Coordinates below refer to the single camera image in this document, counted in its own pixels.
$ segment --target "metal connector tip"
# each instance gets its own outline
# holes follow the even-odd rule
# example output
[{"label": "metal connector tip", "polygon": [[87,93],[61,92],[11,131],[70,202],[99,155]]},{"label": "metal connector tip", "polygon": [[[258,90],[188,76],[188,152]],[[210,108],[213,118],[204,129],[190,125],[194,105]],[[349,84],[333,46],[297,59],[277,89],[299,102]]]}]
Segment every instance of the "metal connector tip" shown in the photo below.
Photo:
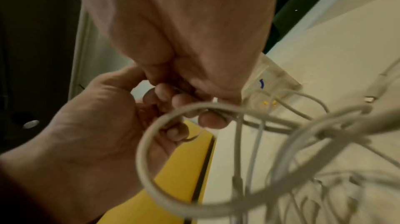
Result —
[{"label": "metal connector tip", "polygon": [[374,97],[365,97],[365,98],[364,98],[364,101],[365,101],[366,103],[372,103],[372,102],[375,101],[375,98],[374,98]]}]

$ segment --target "usb connector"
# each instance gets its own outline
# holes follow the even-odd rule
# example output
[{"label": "usb connector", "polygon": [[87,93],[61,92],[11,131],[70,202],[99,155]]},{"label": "usb connector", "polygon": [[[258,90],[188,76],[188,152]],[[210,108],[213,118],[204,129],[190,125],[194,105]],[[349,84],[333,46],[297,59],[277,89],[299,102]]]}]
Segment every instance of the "usb connector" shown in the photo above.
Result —
[{"label": "usb connector", "polygon": [[386,74],[380,74],[377,80],[367,89],[364,95],[365,102],[373,103],[386,92],[386,90],[388,89],[386,77]]}]

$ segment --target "wrist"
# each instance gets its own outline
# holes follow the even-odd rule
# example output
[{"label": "wrist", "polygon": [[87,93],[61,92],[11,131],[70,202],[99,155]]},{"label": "wrist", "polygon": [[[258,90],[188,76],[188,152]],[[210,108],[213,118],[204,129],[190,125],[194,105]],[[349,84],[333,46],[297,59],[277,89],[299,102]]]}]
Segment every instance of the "wrist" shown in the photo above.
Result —
[{"label": "wrist", "polygon": [[0,169],[60,223],[86,223],[63,167],[52,160],[42,134],[0,156]]}]

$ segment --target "white table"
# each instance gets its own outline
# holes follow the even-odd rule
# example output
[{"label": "white table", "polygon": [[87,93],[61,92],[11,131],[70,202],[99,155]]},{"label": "white table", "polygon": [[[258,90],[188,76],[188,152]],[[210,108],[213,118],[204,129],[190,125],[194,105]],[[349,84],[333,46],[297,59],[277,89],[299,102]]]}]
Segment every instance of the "white table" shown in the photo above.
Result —
[{"label": "white table", "polygon": [[[303,85],[303,92],[320,98],[331,110],[362,102],[363,91],[392,61],[400,56],[400,0],[376,0],[302,35],[280,43],[268,55]],[[400,85],[391,85],[376,103],[376,111],[399,104]],[[323,110],[312,101],[295,98],[289,103],[298,110],[318,116]],[[275,115],[304,122],[279,108]],[[233,138],[235,124],[221,130],[216,141],[203,203],[231,198],[233,174]],[[256,130],[245,127],[242,140],[242,177],[248,168]],[[400,132],[372,137],[372,145],[393,158],[400,159]],[[253,189],[264,187],[264,180],[283,137],[267,133],[259,149],[254,169]],[[345,150],[330,169],[369,168],[391,173],[397,170],[358,146]],[[250,213],[250,223],[263,223],[264,207]],[[199,220],[199,224],[229,223],[227,218]]]}]

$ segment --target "dark sleeve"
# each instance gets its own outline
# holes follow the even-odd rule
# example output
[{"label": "dark sleeve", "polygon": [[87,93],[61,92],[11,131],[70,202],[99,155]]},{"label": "dark sleeve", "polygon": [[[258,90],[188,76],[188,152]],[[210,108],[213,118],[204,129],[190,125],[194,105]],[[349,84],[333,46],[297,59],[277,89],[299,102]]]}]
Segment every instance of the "dark sleeve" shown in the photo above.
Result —
[{"label": "dark sleeve", "polygon": [[56,224],[50,215],[0,169],[1,223]]}]

